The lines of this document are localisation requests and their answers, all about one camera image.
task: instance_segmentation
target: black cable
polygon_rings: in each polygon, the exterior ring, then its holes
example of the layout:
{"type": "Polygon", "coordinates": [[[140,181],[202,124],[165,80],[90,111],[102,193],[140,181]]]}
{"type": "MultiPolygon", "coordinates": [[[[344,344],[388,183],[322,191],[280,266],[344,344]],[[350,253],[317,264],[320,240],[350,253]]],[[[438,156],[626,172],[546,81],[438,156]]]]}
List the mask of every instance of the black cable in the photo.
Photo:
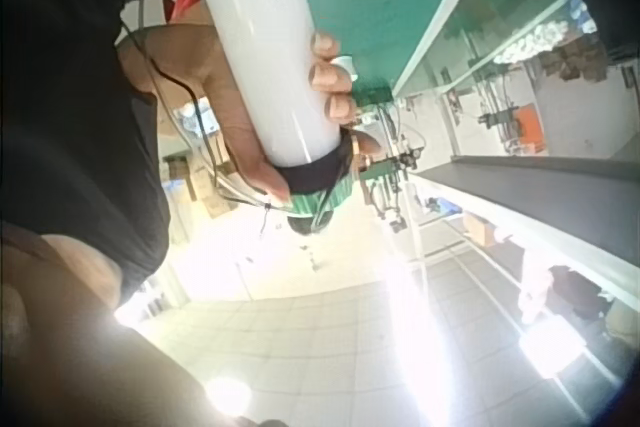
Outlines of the black cable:
{"type": "Polygon", "coordinates": [[[264,219],[262,220],[262,228],[260,229],[260,237],[264,235],[264,229],[267,227],[267,216],[269,215],[269,211],[271,210],[271,204],[267,204],[264,206],[264,219]]]}
{"type": "MultiPolygon", "coordinates": [[[[218,171],[217,171],[216,159],[215,159],[215,155],[213,154],[213,149],[211,148],[211,144],[209,143],[209,139],[208,139],[208,136],[207,136],[206,129],[204,127],[204,122],[203,122],[203,119],[202,119],[202,112],[200,110],[200,105],[198,103],[198,99],[197,99],[193,89],[191,89],[191,87],[189,87],[184,82],[182,82],[182,81],[170,76],[169,74],[164,72],[162,69],[160,69],[160,67],[158,66],[156,61],[153,58],[151,58],[151,56],[149,55],[149,51],[146,48],[146,35],[147,35],[147,32],[145,31],[145,27],[144,27],[144,6],[145,6],[145,0],[139,0],[139,6],[138,6],[138,31],[140,33],[140,37],[141,37],[142,43],[138,42],[138,40],[135,38],[135,36],[131,32],[131,29],[129,28],[129,26],[124,21],[122,21],[122,25],[123,25],[125,31],[127,32],[127,35],[131,38],[131,40],[132,40],[133,44],[135,45],[136,49],[143,56],[143,58],[145,59],[147,64],[151,65],[153,67],[153,69],[158,73],[158,75],[160,75],[161,77],[165,78],[169,82],[173,82],[174,84],[178,85],[179,87],[182,87],[187,92],[187,94],[189,95],[189,97],[191,99],[191,102],[193,103],[193,106],[194,106],[194,109],[195,109],[196,118],[198,120],[198,126],[199,126],[200,132],[202,134],[202,140],[205,143],[205,146],[206,146],[206,149],[207,149],[207,154],[208,154],[209,159],[211,161],[211,168],[213,169],[213,177],[214,177],[214,186],[215,186],[216,189],[218,189],[218,171]]],[[[236,199],[234,197],[229,197],[229,196],[226,196],[224,194],[221,194],[220,192],[218,192],[218,194],[220,195],[220,197],[222,197],[223,199],[225,199],[225,200],[227,200],[229,202],[234,202],[234,203],[244,204],[244,205],[251,205],[253,207],[262,207],[262,205],[256,205],[256,204],[254,204],[252,202],[248,202],[246,200],[236,199]]]]}

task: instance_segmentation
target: white wall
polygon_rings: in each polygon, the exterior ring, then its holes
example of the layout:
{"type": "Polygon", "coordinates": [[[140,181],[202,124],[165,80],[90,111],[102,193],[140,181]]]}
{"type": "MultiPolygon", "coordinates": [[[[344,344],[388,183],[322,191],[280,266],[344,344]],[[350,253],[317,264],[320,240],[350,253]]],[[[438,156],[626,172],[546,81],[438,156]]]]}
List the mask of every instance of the white wall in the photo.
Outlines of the white wall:
{"type": "Polygon", "coordinates": [[[640,132],[634,91],[618,68],[595,84],[543,75],[536,95],[549,155],[608,159],[640,132]]]}

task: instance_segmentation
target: cardboard box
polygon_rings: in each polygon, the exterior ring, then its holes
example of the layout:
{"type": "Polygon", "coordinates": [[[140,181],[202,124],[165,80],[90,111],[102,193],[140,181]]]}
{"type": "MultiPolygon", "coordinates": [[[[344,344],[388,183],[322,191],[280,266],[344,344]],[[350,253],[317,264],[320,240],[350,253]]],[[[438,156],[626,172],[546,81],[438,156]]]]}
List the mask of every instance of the cardboard box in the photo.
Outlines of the cardboard box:
{"type": "Polygon", "coordinates": [[[462,222],[469,238],[476,244],[481,247],[490,247],[496,243],[493,224],[470,212],[464,213],[462,222]]]}

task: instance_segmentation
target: wire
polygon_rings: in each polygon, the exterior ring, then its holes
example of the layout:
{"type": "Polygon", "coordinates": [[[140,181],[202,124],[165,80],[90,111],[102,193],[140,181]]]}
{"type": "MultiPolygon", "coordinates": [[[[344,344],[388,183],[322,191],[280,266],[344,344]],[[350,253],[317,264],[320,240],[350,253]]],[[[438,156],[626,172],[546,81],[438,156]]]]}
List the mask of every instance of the wire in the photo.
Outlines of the wire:
{"type": "Polygon", "coordinates": [[[260,228],[260,238],[264,235],[264,229],[267,227],[267,216],[269,215],[269,211],[271,210],[271,204],[267,204],[264,206],[264,219],[262,220],[262,227],[260,228]]]}
{"type": "Polygon", "coordinates": [[[414,128],[414,127],[410,126],[410,125],[407,125],[407,124],[402,124],[402,126],[403,126],[405,129],[408,129],[410,132],[413,132],[414,134],[416,134],[416,135],[418,136],[418,138],[422,141],[422,148],[423,148],[423,149],[426,149],[426,148],[427,148],[427,145],[428,145],[427,139],[425,138],[425,136],[424,136],[424,135],[422,135],[422,134],[420,133],[420,131],[419,131],[418,129],[416,129],[416,128],[414,128]]]}
{"type": "MultiPolygon", "coordinates": [[[[140,37],[141,37],[141,43],[138,42],[138,40],[135,38],[135,36],[133,35],[133,33],[131,32],[131,29],[128,27],[128,25],[121,19],[122,25],[125,29],[125,31],[127,32],[129,38],[131,38],[134,46],[136,47],[136,49],[140,52],[140,54],[143,56],[143,58],[145,59],[145,66],[147,68],[147,71],[149,73],[149,77],[151,78],[151,81],[154,85],[154,88],[156,90],[156,93],[158,94],[158,97],[160,97],[160,103],[162,104],[162,107],[165,110],[165,113],[167,114],[167,117],[169,118],[169,120],[171,121],[171,123],[173,124],[174,128],[176,129],[176,131],[178,132],[178,134],[180,135],[180,137],[182,138],[182,140],[187,144],[187,146],[190,148],[190,150],[194,153],[199,155],[199,157],[202,159],[202,161],[204,162],[205,167],[207,168],[207,170],[213,175],[214,177],[214,186],[216,187],[216,189],[218,188],[218,181],[220,180],[220,177],[218,176],[218,171],[216,168],[216,161],[215,161],[215,156],[213,155],[213,151],[211,149],[211,145],[208,141],[208,137],[206,134],[206,129],[204,127],[204,122],[202,120],[202,112],[200,111],[200,106],[198,103],[198,99],[196,98],[195,93],[193,92],[193,90],[184,82],[168,75],[167,73],[163,72],[157,65],[157,63],[155,62],[154,59],[152,59],[149,56],[149,52],[146,48],[146,31],[145,31],[145,27],[144,27],[144,8],[145,8],[145,0],[139,0],[139,7],[138,7],[138,30],[140,32],[140,37]],[[155,75],[151,69],[151,67],[153,67],[153,70],[155,70],[160,76],[162,76],[163,78],[165,78],[166,80],[173,82],[174,84],[182,87],[183,89],[185,89],[185,91],[189,94],[189,97],[191,98],[191,101],[193,102],[194,108],[195,108],[195,112],[196,112],[196,117],[198,120],[198,125],[200,127],[200,131],[202,133],[202,138],[205,142],[205,146],[207,148],[207,153],[209,155],[209,159],[210,162],[207,161],[207,159],[204,158],[204,156],[202,155],[202,153],[200,152],[199,148],[196,148],[193,144],[193,142],[191,142],[191,139],[189,139],[189,136],[184,132],[182,126],[178,123],[178,121],[175,119],[175,117],[173,116],[173,113],[171,112],[171,109],[169,108],[169,104],[166,102],[164,93],[162,91],[162,89],[160,88],[160,86],[158,85],[155,75]]],[[[266,208],[267,206],[269,206],[269,209],[274,209],[274,210],[278,210],[281,212],[285,212],[287,215],[289,216],[293,216],[293,217],[302,217],[303,215],[295,213],[295,212],[291,212],[289,210],[286,209],[281,209],[281,208],[274,208],[271,206],[270,203],[265,203],[262,201],[259,201],[257,199],[252,199],[248,196],[246,196],[246,194],[240,192],[239,190],[237,190],[235,187],[232,186],[231,182],[226,181],[225,182],[227,185],[225,185],[225,187],[230,190],[233,191],[235,190],[236,195],[240,194],[240,196],[242,197],[247,197],[250,200],[244,200],[244,199],[238,199],[238,198],[234,198],[234,197],[229,197],[227,195],[221,194],[219,193],[219,195],[230,202],[235,202],[238,204],[244,204],[244,205],[251,205],[253,207],[264,207],[266,208]]]]}

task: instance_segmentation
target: ceiling light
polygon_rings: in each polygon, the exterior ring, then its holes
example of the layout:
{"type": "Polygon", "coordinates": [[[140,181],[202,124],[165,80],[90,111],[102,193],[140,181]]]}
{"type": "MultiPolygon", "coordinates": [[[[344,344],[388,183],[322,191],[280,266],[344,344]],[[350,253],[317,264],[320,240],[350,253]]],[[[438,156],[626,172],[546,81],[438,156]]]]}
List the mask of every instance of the ceiling light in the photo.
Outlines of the ceiling light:
{"type": "Polygon", "coordinates": [[[585,345],[580,334],[559,315],[536,323],[520,337],[520,348],[545,379],[580,357],[585,345]]]}
{"type": "Polygon", "coordinates": [[[244,415],[251,402],[251,389],[239,380],[218,378],[209,382],[205,390],[213,406],[231,417],[244,415]]]}

